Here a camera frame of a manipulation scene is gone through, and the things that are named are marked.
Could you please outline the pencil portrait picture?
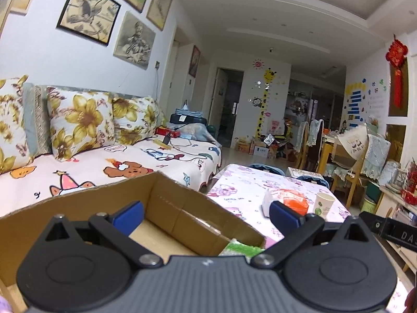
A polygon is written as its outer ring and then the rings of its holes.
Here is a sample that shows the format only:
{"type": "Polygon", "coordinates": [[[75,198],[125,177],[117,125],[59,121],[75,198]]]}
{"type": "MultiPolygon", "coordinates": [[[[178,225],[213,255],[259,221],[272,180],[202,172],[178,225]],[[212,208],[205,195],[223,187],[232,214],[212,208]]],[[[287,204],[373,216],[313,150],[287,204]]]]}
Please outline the pencil portrait picture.
{"type": "Polygon", "coordinates": [[[155,37],[156,33],[127,11],[121,23],[113,56],[147,69],[155,37]]]}

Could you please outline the giraffe height wall sticker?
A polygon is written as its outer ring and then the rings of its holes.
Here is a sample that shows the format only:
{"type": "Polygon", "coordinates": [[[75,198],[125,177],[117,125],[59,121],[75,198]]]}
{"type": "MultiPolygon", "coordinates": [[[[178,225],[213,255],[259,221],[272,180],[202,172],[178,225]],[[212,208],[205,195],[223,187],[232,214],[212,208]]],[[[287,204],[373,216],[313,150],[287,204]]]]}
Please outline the giraffe height wall sticker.
{"type": "Polygon", "coordinates": [[[257,111],[254,137],[260,139],[269,134],[282,135],[291,65],[256,58],[252,67],[256,79],[249,103],[257,111]]]}

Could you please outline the white paper cup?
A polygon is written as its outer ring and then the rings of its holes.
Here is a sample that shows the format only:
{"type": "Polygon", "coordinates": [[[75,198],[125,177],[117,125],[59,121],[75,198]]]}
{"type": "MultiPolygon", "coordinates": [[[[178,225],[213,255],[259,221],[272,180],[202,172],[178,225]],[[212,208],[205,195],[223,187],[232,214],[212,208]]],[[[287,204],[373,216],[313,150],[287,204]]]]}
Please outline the white paper cup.
{"type": "Polygon", "coordinates": [[[335,198],[324,192],[320,192],[316,195],[315,205],[313,207],[313,213],[325,219],[331,210],[335,198]]]}

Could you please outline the floral sofa cushion near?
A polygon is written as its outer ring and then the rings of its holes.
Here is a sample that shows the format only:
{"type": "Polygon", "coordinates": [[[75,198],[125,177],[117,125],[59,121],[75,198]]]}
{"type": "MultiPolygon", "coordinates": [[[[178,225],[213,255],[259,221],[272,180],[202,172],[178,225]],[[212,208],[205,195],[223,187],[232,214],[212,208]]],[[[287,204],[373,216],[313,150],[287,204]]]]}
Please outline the floral sofa cushion near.
{"type": "Polygon", "coordinates": [[[1,79],[1,174],[25,167],[33,161],[24,128],[23,84],[27,79],[27,75],[1,79]]]}

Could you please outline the pink cartoon tablecloth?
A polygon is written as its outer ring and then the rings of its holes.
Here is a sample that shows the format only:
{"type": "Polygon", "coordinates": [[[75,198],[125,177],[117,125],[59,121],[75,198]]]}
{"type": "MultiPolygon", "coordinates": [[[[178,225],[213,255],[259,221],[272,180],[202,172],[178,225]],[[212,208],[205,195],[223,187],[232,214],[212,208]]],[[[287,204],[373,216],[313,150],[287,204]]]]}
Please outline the pink cartoon tablecloth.
{"type": "Polygon", "coordinates": [[[207,196],[264,235],[267,247],[283,239],[282,232],[269,219],[269,206],[273,201],[283,203],[303,198],[309,205],[308,213],[317,213],[317,195],[323,194],[320,204],[332,205],[327,221],[343,222],[350,215],[328,188],[299,179],[231,164],[218,173],[214,181],[207,196]]]}

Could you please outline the floral sofa cushion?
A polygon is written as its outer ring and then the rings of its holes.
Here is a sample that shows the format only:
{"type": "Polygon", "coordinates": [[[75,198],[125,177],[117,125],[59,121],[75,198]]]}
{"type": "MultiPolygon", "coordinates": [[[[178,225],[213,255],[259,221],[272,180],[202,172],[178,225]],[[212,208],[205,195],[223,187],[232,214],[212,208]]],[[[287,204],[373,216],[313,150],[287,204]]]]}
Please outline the floral sofa cushion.
{"type": "Polygon", "coordinates": [[[166,124],[163,111],[151,97],[116,97],[112,110],[115,139],[120,144],[133,146],[152,137],[158,127],[166,124]]]}
{"type": "Polygon", "coordinates": [[[1,174],[25,167],[33,161],[24,128],[23,84],[27,79],[27,75],[1,79],[1,174]]]}
{"type": "Polygon", "coordinates": [[[115,143],[110,93],[48,87],[47,108],[52,153],[57,160],[70,160],[83,151],[115,143]]]}

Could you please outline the red chinese knot decoration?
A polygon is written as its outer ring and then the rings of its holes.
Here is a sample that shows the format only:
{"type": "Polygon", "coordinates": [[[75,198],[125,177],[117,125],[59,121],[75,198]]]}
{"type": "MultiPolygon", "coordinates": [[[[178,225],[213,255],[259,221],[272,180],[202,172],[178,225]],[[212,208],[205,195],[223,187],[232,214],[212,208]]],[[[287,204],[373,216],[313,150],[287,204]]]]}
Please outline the red chinese knot decoration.
{"type": "Polygon", "coordinates": [[[391,90],[394,93],[393,104],[397,108],[401,108],[403,103],[403,74],[401,69],[404,66],[407,54],[408,47],[394,35],[394,40],[389,46],[385,59],[394,72],[394,77],[391,79],[391,90]]]}

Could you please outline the black framed sketch picture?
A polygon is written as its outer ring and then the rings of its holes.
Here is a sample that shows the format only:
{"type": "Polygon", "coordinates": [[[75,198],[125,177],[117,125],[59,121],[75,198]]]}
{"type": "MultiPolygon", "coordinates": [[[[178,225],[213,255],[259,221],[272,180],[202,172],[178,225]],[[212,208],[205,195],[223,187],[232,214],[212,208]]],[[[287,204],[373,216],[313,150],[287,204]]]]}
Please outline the black framed sketch picture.
{"type": "Polygon", "coordinates": [[[108,46],[120,8],[115,0],[66,0],[57,28],[108,46]]]}

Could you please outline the lime green sponge cloth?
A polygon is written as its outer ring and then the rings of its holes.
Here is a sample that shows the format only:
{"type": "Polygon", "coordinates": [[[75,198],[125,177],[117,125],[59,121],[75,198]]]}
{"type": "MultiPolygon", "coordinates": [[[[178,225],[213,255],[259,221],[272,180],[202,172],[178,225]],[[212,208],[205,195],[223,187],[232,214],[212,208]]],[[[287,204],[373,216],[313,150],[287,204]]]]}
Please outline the lime green sponge cloth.
{"type": "Polygon", "coordinates": [[[264,249],[259,246],[249,246],[232,239],[218,256],[245,256],[246,258],[252,258],[263,251],[264,249]]]}

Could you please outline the cream tote bag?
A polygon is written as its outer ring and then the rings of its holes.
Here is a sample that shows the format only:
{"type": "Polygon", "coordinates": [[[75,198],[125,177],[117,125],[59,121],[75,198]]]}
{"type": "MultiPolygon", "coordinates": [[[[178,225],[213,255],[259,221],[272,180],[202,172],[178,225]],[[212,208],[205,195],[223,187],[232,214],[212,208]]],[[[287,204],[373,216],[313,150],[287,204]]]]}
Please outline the cream tote bag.
{"type": "Polygon", "coordinates": [[[367,127],[364,124],[336,135],[332,162],[346,169],[352,168],[366,152],[367,143],[367,127]]]}

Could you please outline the wooden dining chair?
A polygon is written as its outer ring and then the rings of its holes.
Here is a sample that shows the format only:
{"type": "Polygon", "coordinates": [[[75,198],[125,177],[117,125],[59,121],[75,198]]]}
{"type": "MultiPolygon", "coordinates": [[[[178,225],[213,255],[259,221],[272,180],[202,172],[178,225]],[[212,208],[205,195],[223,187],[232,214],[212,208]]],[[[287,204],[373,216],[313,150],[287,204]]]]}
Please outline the wooden dining chair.
{"type": "Polygon", "coordinates": [[[350,184],[346,200],[347,209],[351,207],[353,195],[361,176],[368,179],[379,178],[391,146],[391,143],[383,136],[371,130],[368,125],[365,124],[365,126],[367,127],[368,137],[366,152],[362,154],[361,158],[352,168],[346,169],[337,165],[333,173],[334,183],[331,188],[332,192],[334,192],[338,187],[339,180],[350,184]]]}

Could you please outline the orange white tissue pack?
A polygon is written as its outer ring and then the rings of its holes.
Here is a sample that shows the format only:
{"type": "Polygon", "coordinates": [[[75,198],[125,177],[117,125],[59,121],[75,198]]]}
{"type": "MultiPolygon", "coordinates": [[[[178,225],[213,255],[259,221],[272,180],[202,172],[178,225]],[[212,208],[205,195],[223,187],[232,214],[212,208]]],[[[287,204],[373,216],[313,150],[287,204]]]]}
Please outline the orange white tissue pack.
{"type": "Polygon", "coordinates": [[[274,201],[278,201],[291,208],[300,215],[308,212],[309,203],[304,194],[292,189],[268,189],[264,195],[261,209],[266,218],[269,218],[269,209],[274,201]]]}

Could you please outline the green waste bin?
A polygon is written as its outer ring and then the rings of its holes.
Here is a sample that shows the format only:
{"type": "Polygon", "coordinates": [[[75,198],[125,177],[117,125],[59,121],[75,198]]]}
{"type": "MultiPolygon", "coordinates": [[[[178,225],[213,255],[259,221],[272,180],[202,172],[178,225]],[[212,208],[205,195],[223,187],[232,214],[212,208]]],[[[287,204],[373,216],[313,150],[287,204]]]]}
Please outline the green waste bin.
{"type": "Polygon", "coordinates": [[[372,200],[371,198],[368,198],[367,196],[364,196],[361,202],[360,211],[374,214],[376,210],[376,206],[377,206],[377,203],[374,200],[372,200]]]}

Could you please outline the floral sofa cushion far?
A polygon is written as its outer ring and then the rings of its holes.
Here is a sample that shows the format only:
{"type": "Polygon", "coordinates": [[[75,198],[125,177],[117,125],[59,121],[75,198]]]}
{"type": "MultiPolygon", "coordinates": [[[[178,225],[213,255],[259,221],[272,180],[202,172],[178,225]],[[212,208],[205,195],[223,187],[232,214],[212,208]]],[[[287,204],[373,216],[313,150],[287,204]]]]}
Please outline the floral sofa cushion far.
{"type": "Polygon", "coordinates": [[[152,137],[158,127],[166,124],[163,111],[151,97],[116,97],[112,110],[115,139],[120,144],[133,146],[152,137]]]}

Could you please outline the cardboard box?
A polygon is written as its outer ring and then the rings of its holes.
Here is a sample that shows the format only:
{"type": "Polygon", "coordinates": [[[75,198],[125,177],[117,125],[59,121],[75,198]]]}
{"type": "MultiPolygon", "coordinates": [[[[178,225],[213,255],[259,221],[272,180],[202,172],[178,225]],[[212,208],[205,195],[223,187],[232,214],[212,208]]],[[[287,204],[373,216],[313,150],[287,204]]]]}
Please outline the cardboard box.
{"type": "Polygon", "coordinates": [[[61,214],[84,221],[99,212],[113,214],[134,201],[144,207],[129,234],[163,261],[172,255],[217,256],[232,240],[264,246],[265,238],[243,219],[205,195],[160,172],[57,195],[1,217],[1,295],[23,312],[16,273],[48,222],[61,214]]]}

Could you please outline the floral sofa cushion middle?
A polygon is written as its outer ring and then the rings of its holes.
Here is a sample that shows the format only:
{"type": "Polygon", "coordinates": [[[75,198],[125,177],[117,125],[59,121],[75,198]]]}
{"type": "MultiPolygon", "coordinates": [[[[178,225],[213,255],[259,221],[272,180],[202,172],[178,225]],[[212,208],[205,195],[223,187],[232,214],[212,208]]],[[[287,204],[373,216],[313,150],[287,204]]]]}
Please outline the floral sofa cushion middle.
{"type": "Polygon", "coordinates": [[[57,160],[70,160],[83,151],[115,143],[110,93],[48,87],[47,108],[52,153],[57,160]]]}

